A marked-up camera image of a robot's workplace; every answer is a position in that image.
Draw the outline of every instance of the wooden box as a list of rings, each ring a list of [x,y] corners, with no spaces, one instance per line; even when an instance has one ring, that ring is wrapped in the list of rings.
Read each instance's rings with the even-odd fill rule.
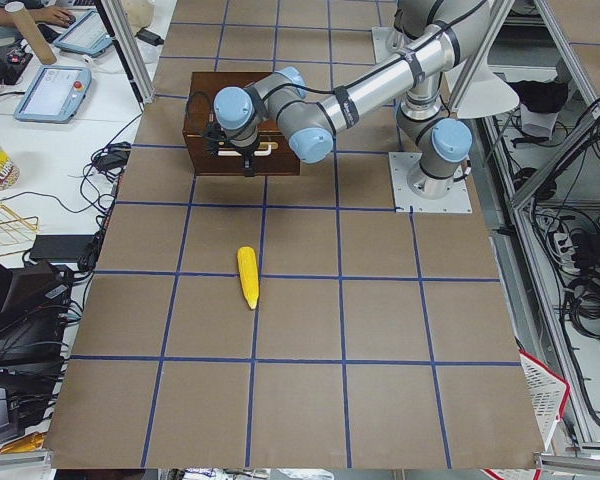
[[[241,156],[218,156],[207,151],[208,142],[200,133],[209,122],[216,94],[224,87],[245,87],[269,75],[269,72],[193,72],[191,74],[188,115],[184,118],[182,135],[189,150],[196,175],[244,175],[244,161]],[[271,145],[271,153],[267,156],[257,156],[253,169],[255,175],[298,175],[300,160],[293,153],[284,136],[278,130],[273,120],[267,120],[258,127],[260,132],[260,150],[266,150]],[[221,150],[232,150],[221,146]]]

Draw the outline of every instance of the power adapter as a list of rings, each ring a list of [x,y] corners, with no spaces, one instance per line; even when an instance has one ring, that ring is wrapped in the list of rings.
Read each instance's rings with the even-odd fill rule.
[[[94,155],[92,165],[100,173],[124,167],[129,160],[130,153],[131,144],[129,142],[115,143]]]
[[[148,43],[149,45],[158,46],[164,43],[164,40],[157,33],[153,33],[146,28],[141,28],[138,33],[136,33],[136,37],[142,40],[143,42]]]

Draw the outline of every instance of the robotic arm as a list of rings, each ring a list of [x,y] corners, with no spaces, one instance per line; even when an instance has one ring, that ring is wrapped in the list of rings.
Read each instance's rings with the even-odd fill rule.
[[[310,89],[298,70],[287,67],[246,88],[220,91],[214,100],[217,120],[226,141],[247,157],[258,148],[258,125],[274,119],[300,160],[315,163],[331,152],[338,132],[403,95],[398,125],[423,152],[408,183],[426,198],[440,198],[472,143],[463,123],[440,114],[441,72],[476,51],[489,18],[487,0],[399,0],[394,28],[406,46],[365,75],[306,103]]]

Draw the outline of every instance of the brown table surface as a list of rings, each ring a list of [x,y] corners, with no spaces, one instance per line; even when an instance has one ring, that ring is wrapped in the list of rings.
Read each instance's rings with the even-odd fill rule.
[[[74,467],[528,468],[542,450],[471,215],[397,214],[391,106],[299,177],[194,181],[192,71],[370,69],[394,2],[180,0],[46,447]],[[258,252],[250,311],[236,251]]]

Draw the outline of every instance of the white desk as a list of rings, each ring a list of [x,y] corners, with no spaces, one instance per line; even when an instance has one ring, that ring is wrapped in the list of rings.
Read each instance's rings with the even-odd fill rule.
[[[148,27],[149,30],[164,38],[175,4],[176,0],[157,0],[154,20]],[[78,55],[56,50],[56,56],[58,65],[86,65]],[[0,143],[20,168],[17,183],[0,192],[0,199],[33,191],[54,195],[73,210],[80,210],[87,205],[79,193],[83,167],[94,151],[105,146],[140,113],[115,49],[111,47],[96,63],[106,71],[119,73],[92,71],[93,83],[87,97],[76,116],[67,124],[19,122],[12,114],[21,97],[0,99]],[[39,67],[40,62],[34,56],[18,85],[2,89],[0,87],[0,92],[26,90]],[[151,78],[156,68],[157,62],[147,65]],[[133,122],[115,141],[132,142],[139,122],[139,119]],[[101,176],[96,175],[91,180],[101,193],[111,190],[111,184]],[[85,186],[84,191],[89,198],[95,199],[98,196],[89,185]],[[8,200],[5,204],[20,216],[38,216],[41,233],[94,233],[97,230],[97,211],[93,208],[79,214],[69,213],[54,199],[34,195],[23,195]],[[20,254],[0,257],[0,262],[7,267],[22,266]],[[74,289],[75,298],[81,300],[82,293],[82,288]],[[75,326],[68,327],[64,341],[71,345],[76,331]],[[47,428],[48,421],[30,427],[26,433],[46,431]],[[2,471],[0,480],[47,480],[53,478],[54,474],[48,467],[38,465]]]

